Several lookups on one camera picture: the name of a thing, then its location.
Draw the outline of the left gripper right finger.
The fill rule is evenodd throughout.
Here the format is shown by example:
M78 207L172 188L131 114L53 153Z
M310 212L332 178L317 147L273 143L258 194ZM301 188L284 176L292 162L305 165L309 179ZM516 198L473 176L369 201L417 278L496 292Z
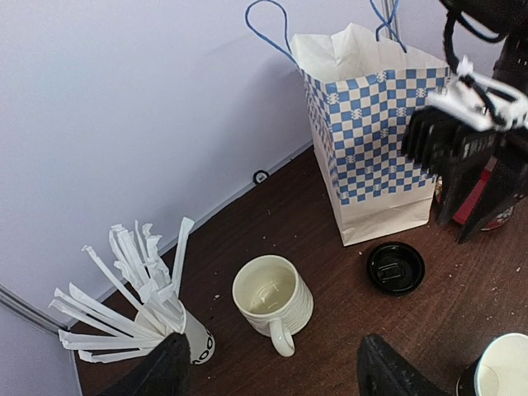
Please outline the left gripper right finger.
M356 375L361 396L448 395L406 361L380 335L363 337L356 357Z

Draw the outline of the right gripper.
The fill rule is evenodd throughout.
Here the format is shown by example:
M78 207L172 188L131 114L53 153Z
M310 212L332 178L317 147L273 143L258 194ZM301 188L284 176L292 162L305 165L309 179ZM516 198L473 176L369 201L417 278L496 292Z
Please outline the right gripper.
M508 131L477 131L432 106L414 111L401 153L421 170L442 178L439 225L447 224L478 183L501 138L527 138L525 126ZM468 242L503 211L527 195L527 180L490 177L465 222L458 243Z

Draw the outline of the black plastic cup lid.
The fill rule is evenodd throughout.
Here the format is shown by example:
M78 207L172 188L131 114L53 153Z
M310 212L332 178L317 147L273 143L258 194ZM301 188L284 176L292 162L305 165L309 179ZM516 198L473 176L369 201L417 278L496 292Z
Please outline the black plastic cup lid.
M366 272L371 284L391 296L408 295L423 282L426 265L414 247L401 242L381 243L369 254Z

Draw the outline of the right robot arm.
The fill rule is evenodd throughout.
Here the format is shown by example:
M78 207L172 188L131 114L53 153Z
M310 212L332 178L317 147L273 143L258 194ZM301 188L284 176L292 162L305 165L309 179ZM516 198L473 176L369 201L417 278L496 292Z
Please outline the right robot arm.
M442 180L439 225L450 222L478 184L489 179L462 225L459 243L527 196L527 3L445 1L443 32L450 82L413 113L402 154ZM489 44L502 44L490 78L455 54L455 26Z

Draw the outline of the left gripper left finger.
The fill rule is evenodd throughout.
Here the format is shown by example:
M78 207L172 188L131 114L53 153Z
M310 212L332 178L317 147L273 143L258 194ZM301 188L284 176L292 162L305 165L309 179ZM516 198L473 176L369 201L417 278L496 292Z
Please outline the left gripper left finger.
M190 394L191 349L185 335L172 333L132 371L102 391L104 396Z

